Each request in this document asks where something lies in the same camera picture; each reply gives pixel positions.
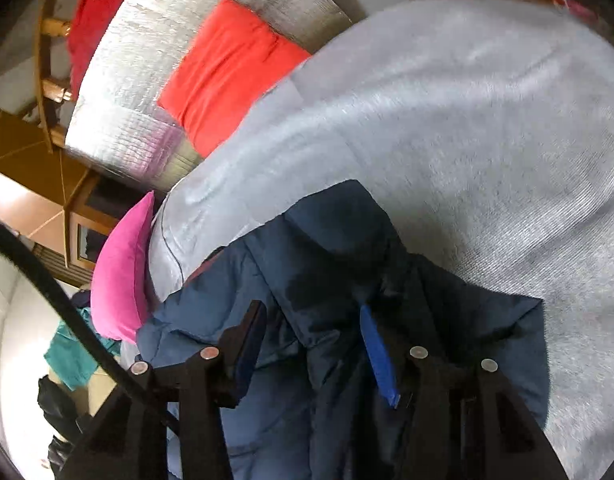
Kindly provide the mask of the navy blue jacket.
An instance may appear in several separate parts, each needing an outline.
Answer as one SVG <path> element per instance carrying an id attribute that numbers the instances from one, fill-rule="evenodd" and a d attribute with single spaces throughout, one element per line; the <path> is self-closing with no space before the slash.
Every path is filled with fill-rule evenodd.
<path id="1" fill-rule="evenodd" d="M 237 479 L 392 477 L 405 422 L 377 391 L 362 307 L 445 362 L 496 361 L 537 422 L 547 418 L 542 300 L 491 292 L 411 254 L 357 181 L 234 240 L 156 308 L 136 345 L 156 367 L 185 362 L 256 300 L 268 315 L 256 370 L 221 414 Z"/>

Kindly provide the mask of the pink pillow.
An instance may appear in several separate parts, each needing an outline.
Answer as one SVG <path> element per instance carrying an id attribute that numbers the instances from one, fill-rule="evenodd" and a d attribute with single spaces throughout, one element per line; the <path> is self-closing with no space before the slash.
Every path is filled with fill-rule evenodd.
<path id="1" fill-rule="evenodd" d="M 154 203 L 154 192 L 145 194 L 110 232 L 96 260 L 91 318 L 105 338 L 136 344 L 148 318 L 145 275 Z"/>

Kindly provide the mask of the teal shirt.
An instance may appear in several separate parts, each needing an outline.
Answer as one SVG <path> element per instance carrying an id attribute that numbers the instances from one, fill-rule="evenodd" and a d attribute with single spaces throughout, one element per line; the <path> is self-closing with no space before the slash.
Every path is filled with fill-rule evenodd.
<path id="1" fill-rule="evenodd" d="M 44 358 L 60 382 L 70 391 L 86 387 L 98 369 L 98 361 L 64 321 L 58 323 Z"/>

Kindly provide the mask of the cream leather sofa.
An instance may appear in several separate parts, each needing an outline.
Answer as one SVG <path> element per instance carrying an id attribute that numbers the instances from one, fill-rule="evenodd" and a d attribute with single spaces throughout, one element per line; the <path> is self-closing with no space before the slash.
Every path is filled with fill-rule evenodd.
<path id="1" fill-rule="evenodd" d="M 0 443 L 26 479 L 51 479 L 54 429 L 37 404 L 38 380 L 52 376 L 44 354 L 60 319 L 0 255 Z"/>

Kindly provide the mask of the grey bed blanket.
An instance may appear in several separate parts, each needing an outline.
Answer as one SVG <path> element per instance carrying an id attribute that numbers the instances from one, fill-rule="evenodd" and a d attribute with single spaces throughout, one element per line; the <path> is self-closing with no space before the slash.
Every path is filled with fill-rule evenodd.
<path id="1" fill-rule="evenodd" d="M 263 96 L 158 212 L 158 299 L 216 247 L 359 181 L 413 252 L 546 304 L 547 434 L 573 479 L 614 460 L 614 47 L 519 0 L 411 0 Z"/>

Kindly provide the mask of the orange-red pillow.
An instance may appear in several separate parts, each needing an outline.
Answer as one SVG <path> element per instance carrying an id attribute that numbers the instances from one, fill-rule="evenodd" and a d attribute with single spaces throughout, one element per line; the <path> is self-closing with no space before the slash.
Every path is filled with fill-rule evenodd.
<path id="1" fill-rule="evenodd" d="M 232 136 L 253 104 L 309 58 L 255 12 L 220 0 L 158 96 L 205 158 Z"/>

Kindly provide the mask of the red blanket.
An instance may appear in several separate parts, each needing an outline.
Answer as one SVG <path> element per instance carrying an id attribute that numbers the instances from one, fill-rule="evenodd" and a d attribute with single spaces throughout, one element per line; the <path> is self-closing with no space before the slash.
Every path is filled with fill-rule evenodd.
<path id="1" fill-rule="evenodd" d="M 70 85 L 77 98 L 84 75 L 110 21 L 124 0 L 79 0 L 70 32 L 67 36 L 72 70 Z"/>

